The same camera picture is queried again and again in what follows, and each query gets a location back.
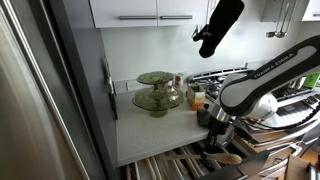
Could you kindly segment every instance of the stainless steel refrigerator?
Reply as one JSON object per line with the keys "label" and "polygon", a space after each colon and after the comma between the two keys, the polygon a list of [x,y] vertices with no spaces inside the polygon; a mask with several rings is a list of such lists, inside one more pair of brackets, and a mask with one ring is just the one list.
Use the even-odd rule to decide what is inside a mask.
{"label": "stainless steel refrigerator", "polygon": [[0,0],[0,179],[117,179],[88,0]]}

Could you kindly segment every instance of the stainless steel appliance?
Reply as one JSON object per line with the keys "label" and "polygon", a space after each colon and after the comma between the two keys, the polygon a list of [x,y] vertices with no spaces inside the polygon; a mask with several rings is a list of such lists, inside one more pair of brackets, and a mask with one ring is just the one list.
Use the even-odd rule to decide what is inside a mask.
{"label": "stainless steel appliance", "polygon": [[0,179],[116,179],[89,2],[1,0],[0,44]]}

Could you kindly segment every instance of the kitchen counter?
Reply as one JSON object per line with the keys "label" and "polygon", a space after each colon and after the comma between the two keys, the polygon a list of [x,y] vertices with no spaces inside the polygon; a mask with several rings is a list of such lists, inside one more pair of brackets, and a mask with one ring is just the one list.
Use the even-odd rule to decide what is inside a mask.
{"label": "kitchen counter", "polygon": [[191,110],[186,98],[166,116],[153,118],[149,111],[132,103],[134,94],[117,94],[118,166],[206,138],[208,130],[198,125],[196,111]]}

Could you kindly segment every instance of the green glass cake stand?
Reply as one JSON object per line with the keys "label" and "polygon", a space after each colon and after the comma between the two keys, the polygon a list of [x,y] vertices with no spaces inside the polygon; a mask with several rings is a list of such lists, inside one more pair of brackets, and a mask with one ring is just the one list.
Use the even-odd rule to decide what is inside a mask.
{"label": "green glass cake stand", "polygon": [[136,92],[132,99],[134,105],[150,111],[152,117],[163,117],[169,109],[179,106],[184,98],[179,89],[164,84],[173,79],[173,74],[156,71],[145,73],[137,78],[142,84],[153,85]]}

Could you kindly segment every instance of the bottle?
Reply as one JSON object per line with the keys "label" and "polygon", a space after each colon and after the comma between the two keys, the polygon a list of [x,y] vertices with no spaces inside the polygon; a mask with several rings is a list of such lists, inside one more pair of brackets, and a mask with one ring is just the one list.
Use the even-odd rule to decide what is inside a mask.
{"label": "bottle", "polygon": [[312,89],[317,85],[320,77],[320,72],[309,74],[303,83],[303,87]]}

